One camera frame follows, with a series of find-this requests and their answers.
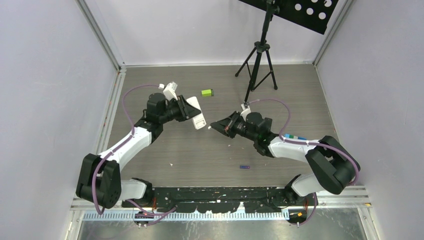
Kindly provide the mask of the white remote control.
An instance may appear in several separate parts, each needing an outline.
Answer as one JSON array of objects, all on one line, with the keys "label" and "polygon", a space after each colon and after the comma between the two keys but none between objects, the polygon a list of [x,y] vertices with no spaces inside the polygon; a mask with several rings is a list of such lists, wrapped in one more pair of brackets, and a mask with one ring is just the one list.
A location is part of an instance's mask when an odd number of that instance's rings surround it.
[{"label": "white remote control", "polygon": [[194,108],[200,111],[200,113],[196,113],[193,118],[191,118],[193,126],[196,130],[200,130],[207,125],[206,119],[203,115],[201,106],[199,104],[198,98],[196,96],[192,96],[187,99],[187,102]]}]

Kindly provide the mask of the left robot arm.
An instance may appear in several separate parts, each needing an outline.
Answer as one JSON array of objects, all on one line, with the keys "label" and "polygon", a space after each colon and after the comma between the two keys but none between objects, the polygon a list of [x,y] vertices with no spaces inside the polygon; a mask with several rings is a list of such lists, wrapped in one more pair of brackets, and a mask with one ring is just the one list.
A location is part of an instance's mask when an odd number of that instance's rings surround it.
[{"label": "left robot arm", "polygon": [[148,207],[154,201],[152,183],[136,177],[123,180],[121,172],[140,151],[157,140],[164,124],[171,121],[192,121],[196,130],[205,127],[198,98],[151,94],[143,116],[123,139],[99,154],[89,153],[83,158],[76,196],[93,203],[99,210],[111,209],[119,201]]}]

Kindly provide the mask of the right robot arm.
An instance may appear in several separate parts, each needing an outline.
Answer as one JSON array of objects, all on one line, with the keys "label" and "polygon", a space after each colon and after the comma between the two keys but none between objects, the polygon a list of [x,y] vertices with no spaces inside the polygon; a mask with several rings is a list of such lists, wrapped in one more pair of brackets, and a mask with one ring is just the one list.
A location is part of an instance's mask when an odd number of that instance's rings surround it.
[{"label": "right robot arm", "polygon": [[262,156],[307,163],[312,172],[295,176],[282,190],[291,205],[299,205],[306,196],[320,191],[339,195],[356,183],[361,167],[334,137],[326,135],[319,140],[307,140],[283,136],[272,132],[272,122],[258,112],[243,116],[235,111],[210,126],[226,137],[251,140]]}]

